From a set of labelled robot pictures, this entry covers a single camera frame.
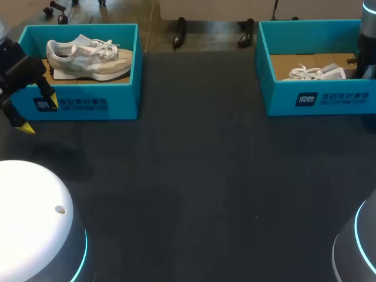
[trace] white sneaker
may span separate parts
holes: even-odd
[[[301,68],[292,69],[288,74],[290,78],[283,80],[342,80],[346,79],[346,74],[343,68],[338,67],[332,63],[322,69],[313,68],[307,69],[302,64]]]
[[[118,78],[132,66],[132,51],[118,49],[111,40],[89,39],[79,35],[74,41],[47,42],[47,59],[53,78],[92,78],[106,81]]]

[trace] cardboard box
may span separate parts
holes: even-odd
[[[307,54],[314,56],[319,68],[333,62],[356,68],[347,65],[346,59],[358,52],[360,23],[359,20],[260,22],[255,63],[267,114],[376,113],[376,79],[280,80],[292,69],[284,65],[287,62],[283,58],[299,61],[301,58],[311,66],[314,60],[309,55],[305,57]],[[274,55],[289,57],[278,59]]]
[[[116,25],[36,25],[27,26],[19,44],[29,56],[46,58],[50,39],[70,42],[83,34],[88,38],[113,40],[120,48],[133,51],[128,78],[112,82],[92,80],[54,80],[45,77],[55,88],[59,109],[46,108],[36,85],[14,93],[14,106],[27,120],[119,120],[137,119],[142,76],[142,47],[137,24]]]

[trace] sneaker sole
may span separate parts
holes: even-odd
[[[99,75],[97,73],[87,73],[87,72],[74,72],[74,71],[62,71],[58,69],[52,69],[53,72],[53,79],[55,80],[72,80],[72,79],[93,79],[96,81],[111,81],[114,80],[127,72],[130,71],[130,67],[126,68],[120,72],[110,73],[108,75]]]

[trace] white shoelace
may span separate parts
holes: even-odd
[[[94,43],[98,43],[98,46],[91,52],[91,55],[99,54],[101,58],[105,58],[107,61],[116,58],[118,56],[118,47],[119,45],[113,44],[112,40],[108,40],[107,42],[102,41],[100,39],[93,39]]]
[[[288,74],[292,80],[313,80],[322,79],[323,72],[319,68],[307,69],[302,64],[299,64],[301,68],[292,69]]]

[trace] dark table surface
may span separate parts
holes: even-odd
[[[335,281],[331,248],[376,184],[373,116],[267,117],[251,52],[145,54],[140,117],[1,116],[0,159],[67,185],[99,282]]]

